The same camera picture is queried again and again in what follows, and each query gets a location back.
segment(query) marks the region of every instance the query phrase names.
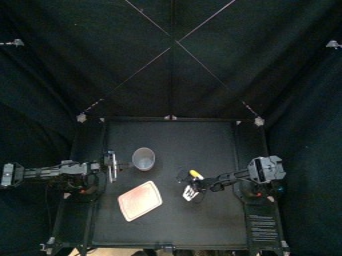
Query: black tabletop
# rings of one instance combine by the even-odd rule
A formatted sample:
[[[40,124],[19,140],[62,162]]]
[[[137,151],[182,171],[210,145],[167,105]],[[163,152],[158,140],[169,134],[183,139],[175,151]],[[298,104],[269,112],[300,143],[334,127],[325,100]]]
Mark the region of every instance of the black tabletop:
[[[80,157],[102,147],[82,147],[82,137],[95,136],[88,128],[79,136],[74,149]],[[266,154],[263,133],[253,123],[235,122],[110,122],[107,146],[122,162],[131,162],[141,147],[154,150],[157,161],[149,172],[131,168],[118,174],[118,181],[107,184],[94,216],[92,244],[98,247],[155,247],[173,244],[178,248],[243,249],[246,224],[243,206],[227,187],[222,192],[207,192],[201,203],[183,197],[186,184],[177,182],[181,169],[195,169],[205,177],[246,168],[249,161]],[[118,197],[125,192],[154,181],[163,204],[145,216],[127,222],[119,209]]]

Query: cable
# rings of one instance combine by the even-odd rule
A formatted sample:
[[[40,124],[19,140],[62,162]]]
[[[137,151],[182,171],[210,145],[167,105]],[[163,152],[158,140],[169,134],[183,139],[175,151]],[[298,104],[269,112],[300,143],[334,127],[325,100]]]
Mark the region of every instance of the cable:
[[[47,206],[47,211],[48,211],[48,232],[50,232],[50,234],[52,234],[51,211],[50,211],[50,206],[48,206],[48,184],[46,186],[46,206]]]

